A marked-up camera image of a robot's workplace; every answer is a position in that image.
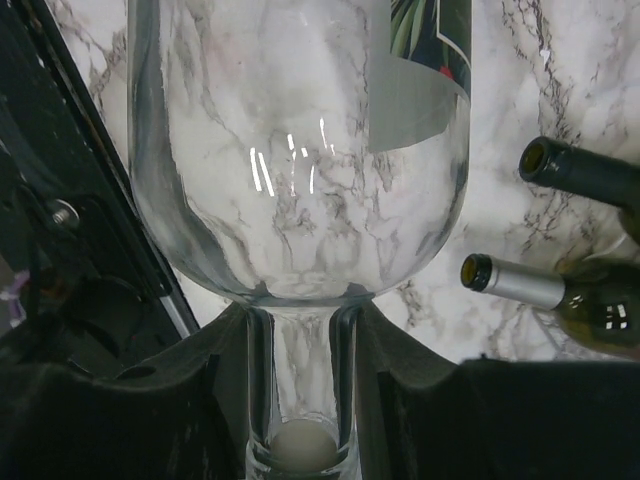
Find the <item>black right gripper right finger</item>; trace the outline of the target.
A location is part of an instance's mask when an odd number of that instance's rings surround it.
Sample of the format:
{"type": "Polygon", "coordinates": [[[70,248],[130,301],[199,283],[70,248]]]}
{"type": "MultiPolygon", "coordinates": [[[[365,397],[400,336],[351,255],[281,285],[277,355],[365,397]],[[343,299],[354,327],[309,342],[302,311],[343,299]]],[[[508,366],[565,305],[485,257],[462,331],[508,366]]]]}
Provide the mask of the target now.
{"type": "Polygon", "coordinates": [[[453,363],[372,303],[337,313],[339,438],[366,479],[635,479],[639,367],[453,363]]]}

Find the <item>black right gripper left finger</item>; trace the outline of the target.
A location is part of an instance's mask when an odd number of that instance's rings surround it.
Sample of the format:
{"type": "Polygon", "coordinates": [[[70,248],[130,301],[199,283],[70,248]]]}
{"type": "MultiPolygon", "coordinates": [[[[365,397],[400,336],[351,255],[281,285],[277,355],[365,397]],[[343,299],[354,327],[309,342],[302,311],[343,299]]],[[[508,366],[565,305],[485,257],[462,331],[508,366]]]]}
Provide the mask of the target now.
{"type": "Polygon", "coordinates": [[[59,363],[60,320],[1,340],[5,479],[242,479],[250,357],[268,316],[233,304],[114,378],[59,363]]]}

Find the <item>clear bottle silver cap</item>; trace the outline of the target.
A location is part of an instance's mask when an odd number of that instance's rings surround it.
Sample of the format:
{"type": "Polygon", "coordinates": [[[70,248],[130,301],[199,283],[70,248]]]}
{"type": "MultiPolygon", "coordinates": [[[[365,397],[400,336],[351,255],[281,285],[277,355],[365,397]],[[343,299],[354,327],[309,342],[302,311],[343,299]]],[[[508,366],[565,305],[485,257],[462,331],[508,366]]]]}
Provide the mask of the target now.
{"type": "Polygon", "coordinates": [[[167,259],[247,310],[250,479],[354,479],[355,314],[468,175],[468,1],[131,1],[128,146],[167,259]]]}

